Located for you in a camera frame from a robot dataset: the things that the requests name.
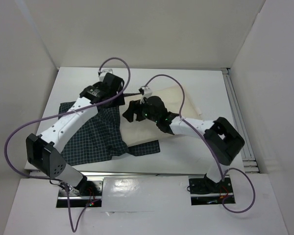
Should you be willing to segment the cream white pillow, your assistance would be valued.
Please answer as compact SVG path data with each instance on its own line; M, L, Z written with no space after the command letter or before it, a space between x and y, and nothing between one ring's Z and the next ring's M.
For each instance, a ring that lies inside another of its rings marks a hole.
M183 92L178 85L153 91L145 103L140 102L142 97L141 94L126 96L125 104L119 108L120 132L128 146L172 136L169 124L179 114L202 119L187 91Z

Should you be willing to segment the dark checkered pillowcase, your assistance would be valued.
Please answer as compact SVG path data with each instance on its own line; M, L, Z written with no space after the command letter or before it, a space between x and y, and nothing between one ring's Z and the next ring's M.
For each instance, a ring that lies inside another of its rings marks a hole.
M110 161L115 156L128 153L144 156L160 152L158 140L129 147L120 132L119 107L99 111L89 119L67 142L61 152L71 166Z

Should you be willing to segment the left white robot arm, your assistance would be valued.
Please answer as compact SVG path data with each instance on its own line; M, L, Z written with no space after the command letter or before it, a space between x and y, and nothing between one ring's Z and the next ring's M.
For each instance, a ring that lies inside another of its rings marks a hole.
M60 180L75 195L82 195L93 186L87 177L69 165L61 155L67 142L102 108L124 105L124 80L109 71L99 82L86 87L73 106L50 128L26 138L27 160L52 180Z

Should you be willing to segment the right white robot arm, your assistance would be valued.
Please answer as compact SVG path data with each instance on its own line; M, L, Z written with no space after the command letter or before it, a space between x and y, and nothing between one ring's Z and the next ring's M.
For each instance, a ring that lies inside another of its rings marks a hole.
M220 188L230 165L245 145L243 137L227 119L219 117L211 121L185 118L169 112L158 96L146 98L144 102L130 101L122 116L128 122L153 121L166 134L202 139L215 159L199 187L207 193Z

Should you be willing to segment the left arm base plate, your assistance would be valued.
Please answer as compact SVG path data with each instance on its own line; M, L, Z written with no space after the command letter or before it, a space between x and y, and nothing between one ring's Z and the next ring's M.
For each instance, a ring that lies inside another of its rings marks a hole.
M87 203L90 203L89 208L99 208L102 206L102 189L103 177L89 177L89 183L82 194L69 187L69 199L71 208L83 208ZM57 208L67 208L67 194L64 186L59 187L57 197Z

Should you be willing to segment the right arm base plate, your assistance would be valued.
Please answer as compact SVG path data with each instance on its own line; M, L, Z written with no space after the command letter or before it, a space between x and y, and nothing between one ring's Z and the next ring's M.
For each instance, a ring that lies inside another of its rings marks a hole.
M204 183L203 175L189 176L189 185L186 190L190 193L191 205L218 205L235 204L235 196L230 177L226 177L224 182L220 182L216 187L209 189Z

